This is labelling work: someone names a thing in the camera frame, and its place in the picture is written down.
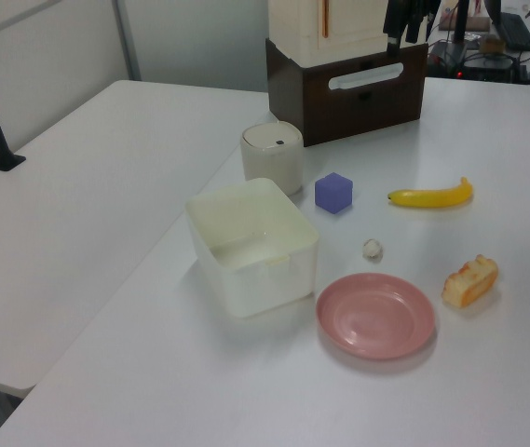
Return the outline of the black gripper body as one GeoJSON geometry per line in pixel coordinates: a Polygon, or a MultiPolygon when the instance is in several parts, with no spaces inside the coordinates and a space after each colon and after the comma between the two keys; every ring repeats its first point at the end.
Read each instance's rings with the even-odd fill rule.
{"type": "Polygon", "coordinates": [[[406,31],[409,20],[423,21],[429,13],[428,0],[389,0],[383,32],[406,31]]]}

